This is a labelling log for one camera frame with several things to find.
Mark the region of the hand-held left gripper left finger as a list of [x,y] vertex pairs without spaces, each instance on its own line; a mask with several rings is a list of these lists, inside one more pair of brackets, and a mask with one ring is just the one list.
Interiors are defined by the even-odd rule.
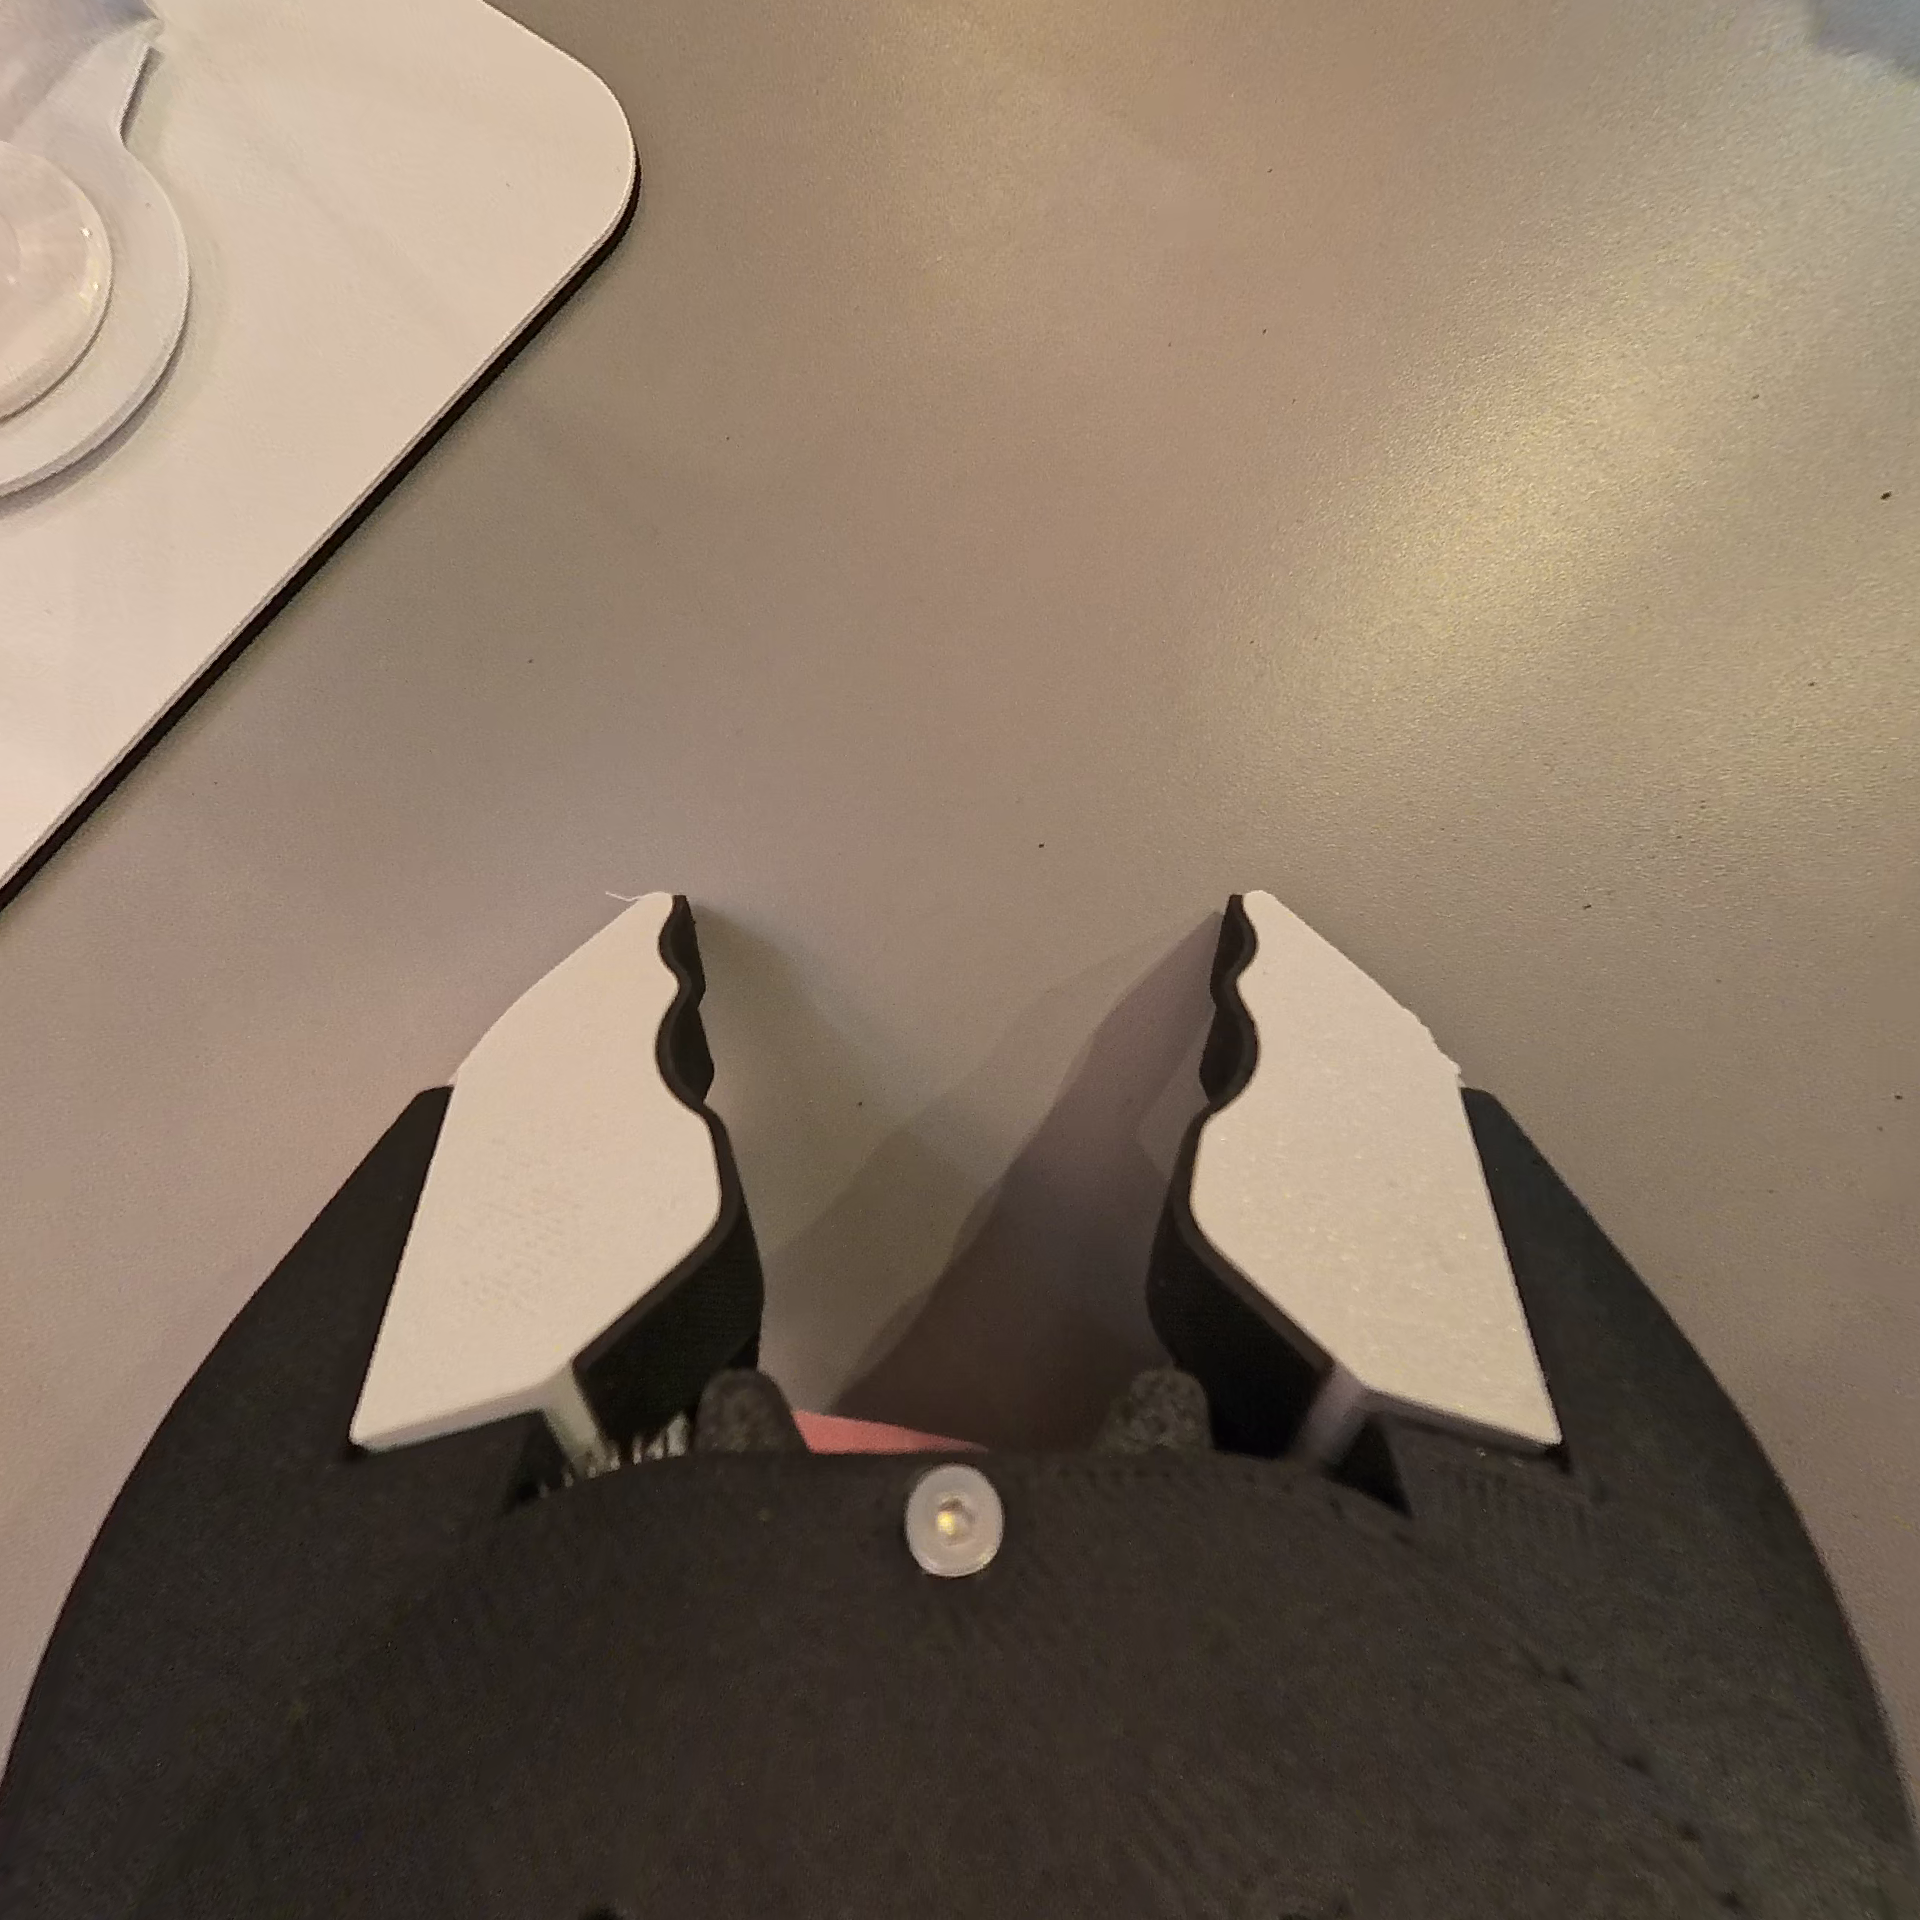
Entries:
[[569,1481],[686,1453],[760,1354],[764,1274],[714,1113],[684,895],[637,895],[451,1079],[348,1427],[369,1453],[534,1417]]

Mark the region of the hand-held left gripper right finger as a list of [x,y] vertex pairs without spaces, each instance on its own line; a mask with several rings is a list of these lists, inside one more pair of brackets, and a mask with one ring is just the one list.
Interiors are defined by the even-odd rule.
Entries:
[[1331,1470],[1403,1423],[1546,1463],[1564,1425],[1457,1062],[1260,889],[1221,910],[1210,1002],[1142,1296],[1214,1446]]

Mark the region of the person's left hand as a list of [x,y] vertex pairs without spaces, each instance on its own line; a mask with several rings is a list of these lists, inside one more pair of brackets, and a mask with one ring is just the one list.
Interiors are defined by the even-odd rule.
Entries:
[[851,1419],[820,1409],[793,1409],[795,1427],[814,1456],[906,1456],[918,1463],[961,1457],[968,1465],[985,1451],[980,1445],[898,1423]]

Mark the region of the white document stand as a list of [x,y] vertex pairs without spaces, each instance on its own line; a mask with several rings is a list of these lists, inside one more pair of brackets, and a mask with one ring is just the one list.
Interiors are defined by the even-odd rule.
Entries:
[[4,886],[636,190],[493,5],[4,5]]

